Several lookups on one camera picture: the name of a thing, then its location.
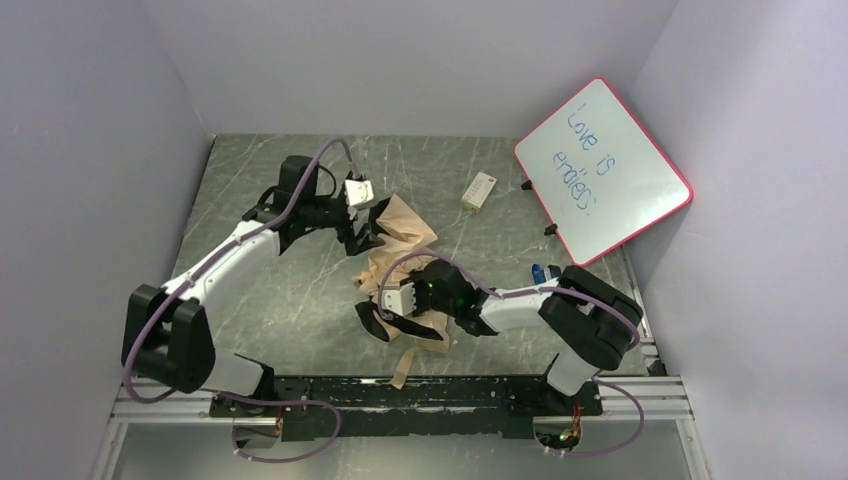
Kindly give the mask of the beige folding umbrella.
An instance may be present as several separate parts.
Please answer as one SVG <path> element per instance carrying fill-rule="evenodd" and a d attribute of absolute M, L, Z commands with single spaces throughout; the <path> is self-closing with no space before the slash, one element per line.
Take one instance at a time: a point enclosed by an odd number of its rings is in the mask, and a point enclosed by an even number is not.
<path fill-rule="evenodd" d="M 401 389 L 407 381 L 414 357 L 419 350 L 438 353 L 449 350 L 448 316 L 429 310 L 411 318 L 397 318 L 388 323 L 377 312 L 376 295 L 382 280 L 387 281 L 387 288 L 398 286 L 401 281 L 410 279 L 413 272 L 433 262 L 432 257 L 421 256 L 404 261 L 394 270 L 389 269 L 399 258 L 427 250 L 436 242 L 438 236 L 396 194 L 379 202 L 372 212 L 375 214 L 372 221 L 373 231 L 384 244 L 368 252 L 368 268 L 353 278 L 359 291 L 367 296 L 365 301 L 355 305 L 355 310 L 366 332 L 383 342 L 391 342 L 401 334 L 416 339 L 414 346 L 400 358 L 390 380 L 392 387 Z"/>

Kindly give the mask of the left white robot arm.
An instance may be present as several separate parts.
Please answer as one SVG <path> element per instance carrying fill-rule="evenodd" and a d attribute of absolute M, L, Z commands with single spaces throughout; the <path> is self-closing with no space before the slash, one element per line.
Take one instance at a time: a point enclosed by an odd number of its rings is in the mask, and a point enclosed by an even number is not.
<path fill-rule="evenodd" d="M 331 193 L 320 195 L 323 169 L 311 157 L 287 157 L 277 183 L 221 244 L 165 284 L 142 284 L 131 293 L 121 357 L 125 381 L 145 377 L 170 394 L 208 390 L 277 399 L 273 368 L 218 350 L 209 320 L 296 240 L 316 230 L 335 230 L 349 256 L 379 244 L 359 222 L 360 212 L 370 212 L 376 200 L 372 183 L 352 169 Z"/>

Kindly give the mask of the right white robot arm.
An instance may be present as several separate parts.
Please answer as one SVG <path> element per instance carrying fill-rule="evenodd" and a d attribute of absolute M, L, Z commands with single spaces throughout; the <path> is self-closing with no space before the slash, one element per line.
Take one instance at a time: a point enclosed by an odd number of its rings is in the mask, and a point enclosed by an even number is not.
<path fill-rule="evenodd" d="M 530 327 L 555 334 L 564 349 L 549 364 L 545 380 L 566 396 L 597 373 L 617 369 L 640 340 L 644 311 L 639 303 L 579 266 L 539 285 L 488 293 L 458 267 L 435 260 L 412 275 L 412 284 L 418 310 L 443 313 L 472 336 Z"/>

